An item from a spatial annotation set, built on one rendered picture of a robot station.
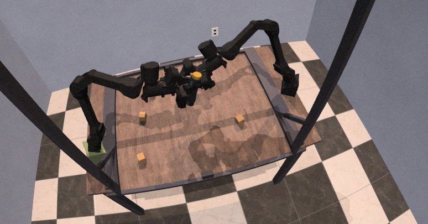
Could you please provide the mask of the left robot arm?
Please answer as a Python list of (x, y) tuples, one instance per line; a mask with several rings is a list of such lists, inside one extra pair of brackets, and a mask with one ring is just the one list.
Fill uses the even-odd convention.
[[(159, 79), (159, 63), (151, 61), (141, 64), (140, 70), (141, 75), (137, 78), (120, 78), (92, 69), (89, 72), (84, 73), (82, 76), (76, 76), (70, 84), (69, 89), (74, 98), (79, 101), (82, 111), (90, 126), (90, 134), (87, 138), (88, 152), (100, 153), (101, 142), (104, 137), (103, 134), (105, 134), (106, 131), (104, 123), (100, 123), (97, 120), (92, 108), (87, 94), (88, 85), (94, 83), (109, 87), (120, 91), (123, 95), (131, 99), (135, 99), (140, 95), (143, 83), (145, 82), (141, 98), (148, 103), (148, 97), (160, 95), (159, 82), (157, 81)], [(177, 80), (180, 78), (178, 69), (174, 68), (172, 65), (166, 65), (163, 67), (163, 70), (165, 72), (165, 76), (160, 78), (165, 82), (163, 86), (170, 89), (176, 88), (176, 85), (174, 84), (176, 84)]]

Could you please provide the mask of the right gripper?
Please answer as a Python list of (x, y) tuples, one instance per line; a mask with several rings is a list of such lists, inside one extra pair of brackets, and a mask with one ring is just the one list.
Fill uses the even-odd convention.
[[(200, 64), (199, 66), (196, 66), (196, 65), (193, 66), (193, 63), (190, 61), (190, 59), (186, 58), (183, 60), (183, 67), (180, 71), (180, 74), (182, 76), (191, 76), (190, 73), (192, 73), (192, 72), (194, 73), (194, 71), (199, 72), (199, 71), (204, 70), (204, 69), (210, 69), (209, 74), (213, 72), (213, 69), (211, 68), (211, 66), (209, 65), (207, 60), (206, 61), (202, 60), (202, 64)], [(201, 84), (201, 82), (200, 82), (199, 88), (201, 88), (201, 89), (204, 88), (204, 86)], [(208, 88), (204, 88), (204, 90), (207, 90), (207, 89)]]

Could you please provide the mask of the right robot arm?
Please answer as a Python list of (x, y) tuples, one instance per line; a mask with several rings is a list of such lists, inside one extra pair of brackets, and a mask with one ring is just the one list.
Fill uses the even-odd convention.
[[(257, 21), (257, 22), (256, 22)], [(227, 66), (226, 60), (233, 60), (238, 55), (241, 46), (257, 31), (264, 30), (270, 39), (273, 53), (275, 56), (274, 70), (283, 76), (285, 84), (288, 86), (297, 83), (295, 78), (295, 70), (289, 67), (284, 59), (283, 51), (279, 40), (279, 24), (273, 20), (252, 20), (250, 23), (232, 40), (222, 47), (216, 47), (214, 42), (210, 39), (209, 41), (202, 42), (198, 49), (213, 70), (216, 70), (223, 65), (224, 68)], [(259, 23), (261, 22), (261, 23)], [(220, 54), (221, 56), (217, 55)], [(215, 86), (215, 82), (211, 79), (212, 73), (209, 74), (210, 69), (204, 69), (199, 71), (202, 74), (201, 84), (204, 88), (212, 88)]]

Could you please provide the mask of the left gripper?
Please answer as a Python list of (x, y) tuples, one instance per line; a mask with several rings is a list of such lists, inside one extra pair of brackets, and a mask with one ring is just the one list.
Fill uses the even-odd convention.
[[(180, 74), (180, 78), (177, 80), (176, 84), (176, 88), (170, 89), (170, 88), (165, 88), (163, 86), (163, 84), (165, 83), (164, 80), (159, 80), (159, 87), (160, 87), (160, 96), (164, 97), (165, 95), (169, 95), (171, 94), (172, 96), (175, 96), (176, 93), (176, 103), (178, 105), (179, 108), (186, 108), (186, 103), (187, 103), (187, 96), (188, 94), (190, 94), (192, 91), (196, 90), (199, 86), (198, 85), (191, 85), (191, 86), (186, 86), (184, 84), (188, 84), (190, 80), (190, 77), (187, 76), (182, 76)], [(182, 87), (179, 87), (181, 86)]]

